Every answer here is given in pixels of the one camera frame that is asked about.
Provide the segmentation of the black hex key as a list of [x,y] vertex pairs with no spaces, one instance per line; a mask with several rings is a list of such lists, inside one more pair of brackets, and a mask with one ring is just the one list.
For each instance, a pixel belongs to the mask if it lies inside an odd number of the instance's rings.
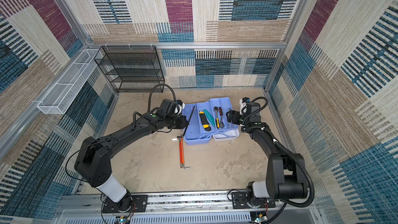
[[184,138],[184,136],[185,136],[185,134],[186,134],[186,132],[187,132],[187,129],[188,129],[188,126],[189,126],[189,124],[190,124],[190,121],[191,121],[191,118],[192,118],[192,116],[193,116],[193,112],[194,112],[195,108],[196,108],[196,106],[193,106],[192,111],[191,111],[191,114],[190,114],[190,117],[189,117],[189,119],[188,119],[188,123],[187,123],[187,125],[186,125],[186,127],[185,127],[185,129],[184,129],[184,132],[183,132],[182,136],[180,137],[181,139]]

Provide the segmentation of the teal utility knife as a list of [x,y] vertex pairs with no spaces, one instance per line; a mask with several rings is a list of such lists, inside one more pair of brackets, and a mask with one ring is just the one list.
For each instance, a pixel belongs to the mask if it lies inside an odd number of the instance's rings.
[[205,114],[207,120],[209,121],[209,123],[210,123],[212,126],[215,127],[215,126],[216,126],[216,123],[215,123],[215,120],[214,120],[213,116],[211,115],[211,113],[210,113],[207,109],[204,109],[203,112],[204,112],[204,114]]

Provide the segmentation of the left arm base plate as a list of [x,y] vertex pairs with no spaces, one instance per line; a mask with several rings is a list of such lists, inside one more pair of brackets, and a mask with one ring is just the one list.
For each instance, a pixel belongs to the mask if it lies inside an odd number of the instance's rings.
[[148,203],[148,195],[128,195],[118,203],[113,202],[109,197],[105,198],[102,212],[105,214],[132,214],[143,213]]

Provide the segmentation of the yellow black handle ratchet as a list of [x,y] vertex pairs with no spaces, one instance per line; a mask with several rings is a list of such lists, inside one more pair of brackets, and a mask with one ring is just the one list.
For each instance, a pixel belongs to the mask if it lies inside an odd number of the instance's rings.
[[219,120],[219,116],[218,116],[218,107],[217,106],[214,107],[214,111],[215,111],[215,117],[216,117],[216,128],[219,129],[220,128],[220,120]]

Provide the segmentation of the black yellow utility knife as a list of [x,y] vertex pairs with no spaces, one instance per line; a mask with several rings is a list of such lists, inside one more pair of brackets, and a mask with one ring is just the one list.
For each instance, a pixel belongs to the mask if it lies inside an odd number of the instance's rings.
[[199,111],[199,115],[200,115],[200,120],[203,126],[203,129],[207,132],[211,131],[211,126],[206,118],[206,115],[203,111]]

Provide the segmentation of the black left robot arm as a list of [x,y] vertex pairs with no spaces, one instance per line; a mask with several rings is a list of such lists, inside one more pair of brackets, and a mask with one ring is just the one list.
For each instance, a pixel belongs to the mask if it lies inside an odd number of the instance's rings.
[[147,108],[146,113],[133,113],[128,126],[101,138],[86,138],[75,152],[75,171],[79,180],[99,190],[106,199],[126,212],[133,204],[131,193],[113,176],[112,158],[139,139],[161,131],[182,130],[189,125],[183,109],[185,104],[173,97],[164,99],[159,107]]

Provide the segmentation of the red black handle ratchet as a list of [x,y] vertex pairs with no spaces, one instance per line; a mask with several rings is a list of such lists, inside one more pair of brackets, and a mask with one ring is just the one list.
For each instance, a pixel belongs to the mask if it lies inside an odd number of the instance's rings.
[[223,123],[223,111],[222,111],[221,107],[218,107],[218,113],[220,115],[220,117],[219,117],[220,128],[223,129],[225,127],[225,125]]

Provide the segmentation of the red hex key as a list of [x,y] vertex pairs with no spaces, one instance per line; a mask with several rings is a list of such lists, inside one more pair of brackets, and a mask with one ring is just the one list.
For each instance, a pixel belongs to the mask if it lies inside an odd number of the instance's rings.
[[181,138],[173,138],[173,142],[179,143],[179,156],[180,156],[180,167],[183,169],[184,168],[184,158],[183,158],[183,142]]

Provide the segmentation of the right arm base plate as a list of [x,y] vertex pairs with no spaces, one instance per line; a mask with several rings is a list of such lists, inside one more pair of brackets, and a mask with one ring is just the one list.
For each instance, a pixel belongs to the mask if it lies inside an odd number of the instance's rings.
[[275,208],[274,201],[266,198],[254,198],[249,196],[246,192],[232,190],[228,192],[227,198],[232,202],[234,209],[258,209],[258,208]]

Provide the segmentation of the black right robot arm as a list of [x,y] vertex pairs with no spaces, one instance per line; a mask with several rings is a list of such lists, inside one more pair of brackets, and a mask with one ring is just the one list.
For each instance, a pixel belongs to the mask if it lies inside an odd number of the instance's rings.
[[253,181],[246,187],[246,199],[252,206],[265,200],[280,200],[294,207],[308,207],[315,199],[315,186],[301,154],[286,148],[261,121],[260,112],[268,105],[264,96],[240,99],[240,110],[227,112],[227,121],[241,127],[267,156],[264,181]]

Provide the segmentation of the white and blue toolbox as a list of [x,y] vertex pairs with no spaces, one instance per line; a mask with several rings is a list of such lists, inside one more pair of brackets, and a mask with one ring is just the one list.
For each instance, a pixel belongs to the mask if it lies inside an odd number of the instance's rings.
[[232,141],[240,136],[238,126],[227,122],[226,113],[232,109],[228,97],[210,99],[202,103],[187,104],[182,114],[190,121],[183,137],[188,145]]

